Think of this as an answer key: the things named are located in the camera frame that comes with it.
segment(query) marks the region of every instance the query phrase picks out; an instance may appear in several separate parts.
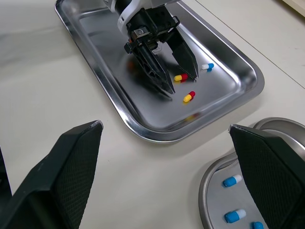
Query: red and yellow capsule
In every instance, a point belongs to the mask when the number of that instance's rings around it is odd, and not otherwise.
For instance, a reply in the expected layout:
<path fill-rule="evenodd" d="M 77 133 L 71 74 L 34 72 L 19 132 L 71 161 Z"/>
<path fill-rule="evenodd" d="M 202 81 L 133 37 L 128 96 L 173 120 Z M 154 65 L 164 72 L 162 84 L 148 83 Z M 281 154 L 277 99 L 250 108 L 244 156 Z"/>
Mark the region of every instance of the red and yellow capsule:
<path fill-rule="evenodd" d="M 188 101 L 192 100 L 195 97 L 195 95 L 196 93 L 191 91 L 190 93 L 188 93 L 186 97 L 184 97 L 183 101 L 187 103 Z"/>
<path fill-rule="evenodd" d="M 183 73 L 181 75 L 177 75 L 174 77 L 174 80 L 175 81 L 181 81 L 181 80 L 186 80 L 188 78 L 188 75 Z"/>

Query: round metal dish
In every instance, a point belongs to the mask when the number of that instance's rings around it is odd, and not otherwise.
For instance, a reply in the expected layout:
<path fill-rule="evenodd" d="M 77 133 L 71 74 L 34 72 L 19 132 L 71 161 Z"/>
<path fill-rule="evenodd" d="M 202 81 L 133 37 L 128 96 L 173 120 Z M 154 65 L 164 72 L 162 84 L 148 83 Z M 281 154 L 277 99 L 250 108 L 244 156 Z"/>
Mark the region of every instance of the round metal dish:
<path fill-rule="evenodd" d="M 305 126 L 286 118 L 266 118 L 254 128 L 267 131 L 283 138 L 298 155 L 305 160 Z M 267 229 L 244 181 L 225 189 L 222 181 L 242 174 L 236 153 L 215 161 L 204 174 L 199 187 L 199 212 L 204 229 L 250 229 L 251 222 L 260 221 Z M 243 208 L 245 219 L 227 224 L 224 214 Z"/>

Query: screw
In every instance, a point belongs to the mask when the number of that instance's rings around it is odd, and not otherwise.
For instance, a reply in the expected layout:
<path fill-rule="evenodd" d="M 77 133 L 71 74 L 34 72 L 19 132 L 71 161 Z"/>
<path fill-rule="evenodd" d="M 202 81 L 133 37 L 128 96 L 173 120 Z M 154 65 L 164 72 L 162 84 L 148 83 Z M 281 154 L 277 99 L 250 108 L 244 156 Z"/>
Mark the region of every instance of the screw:
<path fill-rule="evenodd" d="M 138 30 L 138 34 L 139 34 L 139 35 L 142 35 L 143 33 L 144 33 L 143 30 Z"/>

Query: blue and white capsule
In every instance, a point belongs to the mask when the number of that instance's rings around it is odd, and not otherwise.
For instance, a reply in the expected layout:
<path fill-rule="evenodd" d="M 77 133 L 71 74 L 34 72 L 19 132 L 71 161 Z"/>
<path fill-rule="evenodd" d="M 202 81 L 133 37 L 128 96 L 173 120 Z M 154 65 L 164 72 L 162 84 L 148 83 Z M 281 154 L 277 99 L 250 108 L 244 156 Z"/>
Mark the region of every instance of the blue and white capsule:
<path fill-rule="evenodd" d="M 212 68 L 214 68 L 214 64 L 213 63 L 203 64 L 201 66 L 201 69 L 203 69 L 203 70 L 212 69 Z"/>
<path fill-rule="evenodd" d="M 239 221 L 240 219 L 244 218 L 246 216 L 246 211 L 243 209 L 239 209 L 236 211 L 229 212 L 224 215 L 225 221 L 227 223 L 235 223 Z"/>
<path fill-rule="evenodd" d="M 261 222 L 254 222 L 253 229 L 264 229 L 264 226 Z"/>
<path fill-rule="evenodd" d="M 243 179 L 241 175 L 235 175 L 233 177 L 229 177 L 226 180 L 224 180 L 223 184 L 226 187 L 231 187 L 233 185 L 236 185 L 238 182 L 240 182 Z"/>

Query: tray rim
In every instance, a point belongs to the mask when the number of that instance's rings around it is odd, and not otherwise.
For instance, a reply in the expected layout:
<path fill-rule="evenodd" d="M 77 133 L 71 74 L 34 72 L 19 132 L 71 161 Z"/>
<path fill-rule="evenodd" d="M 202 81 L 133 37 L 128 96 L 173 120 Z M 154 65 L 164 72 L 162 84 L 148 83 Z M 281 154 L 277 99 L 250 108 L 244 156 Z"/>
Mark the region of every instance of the tray rim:
<path fill-rule="evenodd" d="M 155 142 L 155 143 L 173 143 L 173 142 L 180 141 L 180 140 L 186 138 L 187 136 L 197 132 L 198 130 L 204 128 L 205 126 L 211 124 L 212 122 L 216 121 L 220 117 L 232 112 L 233 110 L 237 109 L 238 107 L 240 107 L 240 106 L 244 105 L 245 103 L 249 102 L 250 100 L 254 99 L 263 91 L 264 76 L 263 76 L 263 73 L 261 72 L 261 70 L 258 68 L 258 66 L 251 59 L 249 59 L 244 53 L 242 53 L 236 46 L 234 46 L 230 41 L 228 41 L 222 34 L 220 34 L 216 29 L 214 29 L 209 23 L 207 23 L 203 18 L 201 18 L 196 12 L 194 12 L 190 7 L 188 7 L 185 3 L 176 2 L 174 4 L 178 4 L 182 8 L 184 8 L 189 14 L 191 14 L 193 17 L 195 17 L 203 26 L 207 27 L 215 36 L 217 36 L 223 43 L 225 43 L 230 49 L 232 49 L 240 58 L 245 60 L 250 65 L 250 67 L 253 69 L 253 71 L 255 72 L 256 78 L 257 78 L 257 83 L 251 90 L 247 91 L 242 96 L 239 96 L 235 100 L 226 104 L 226 106 L 225 106 L 226 109 L 225 109 L 224 114 L 221 113 L 219 115 L 215 115 L 213 118 L 211 118 L 211 120 L 209 122 L 204 123 L 203 125 L 199 125 L 190 131 L 183 132 L 183 129 L 185 127 L 187 127 L 189 124 L 182 128 L 179 128 L 177 130 L 168 131 L 168 132 L 151 130 L 151 129 L 143 126 L 142 124 L 140 124 L 133 117 L 133 115 L 129 111 L 128 107 L 124 104 L 122 99 L 116 93 L 115 89 L 112 87 L 112 84 L 108 81 L 107 77 L 103 77 L 102 79 L 100 77 L 98 77 L 98 75 L 104 76 L 103 72 L 100 69 L 97 69 L 95 66 L 92 66 L 91 62 L 88 62 L 87 56 L 89 56 L 89 55 L 88 54 L 86 55 L 83 52 L 83 50 L 81 49 L 81 47 L 79 46 L 79 44 L 76 41 L 77 38 L 79 38 L 79 35 L 75 31 L 71 30 L 72 26 L 69 23 L 66 23 L 66 22 L 69 22 L 69 19 L 66 17 L 65 13 L 61 9 L 61 4 L 64 1 L 65 0 L 57 0 L 55 2 L 54 8 L 55 8 L 57 15 L 59 16 L 63 25 L 65 26 L 68 33 L 70 34 L 71 38 L 73 39 L 73 41 L 79 48 L 81 54 L 83 55 L 87 64 L 89 65 L 89 67 L 93 71 L 94 75 L 100 82 L 103 90 L 107 94 L 112 105 L 118 112 L 119 116 L 121 117 L 121 119 L 123 120 L 125 125 L 134 134 L 136 134 L 140 138 L 143 138 L 145 140 L 148 140 L 150 142 Z"/>

